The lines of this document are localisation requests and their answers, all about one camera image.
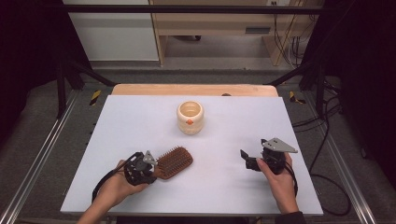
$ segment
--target hand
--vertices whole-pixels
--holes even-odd
[[[292,166],[289,153],[285,152],[285,157],[286,162]],[[299,208],[294,195],[294,183],[289,172],[283,170],[281,174],[274,175],[265,161],[260,158],[257,158],[256,160],[260,170],[262,170],[270,183],[271,191],[274,195],[280,213],[288,214],[298,212]]]
[[[133,186],[125,178],[123,168],[111,176],[99,189],[98,195],[82,215],[78,223],[97,223],[101,217],[113,206],[121,203],[129,195],[138,193],[145,189],[149,184]]]

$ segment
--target white cabinet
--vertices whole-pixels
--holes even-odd
[[[147,0],[64,0],[66,5],[148,5]],[[90,61],[158,61],[148,13],[69,13]]]

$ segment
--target white table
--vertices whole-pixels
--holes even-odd
[[[177,106],[205,108],[205,127],[186,135],[177,127]],[[92,190],[119,160],[150,150],[158,158],[183,146],[190,167],[113,207],[114,216],[263,216],[279,214],[268,182],[245,168],[240,149],[259,157],[261,139],[278,137],[299,150],[290,154],[299,184],[297,201],[307,216],[322,215],[289,116],[280,97],[110,95],[92,134],[61,212],[79,215]]]

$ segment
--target cup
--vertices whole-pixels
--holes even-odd
[[[195,101],[177,107],[177,126],[185,134],[195,134],[204,127],[204,108]]]

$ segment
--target wooden brush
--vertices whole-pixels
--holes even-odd
[[[169,179],[192,164],[192,156],[184,147],[174,147],[161,155],[154,167],[153,175],[160,179]]]

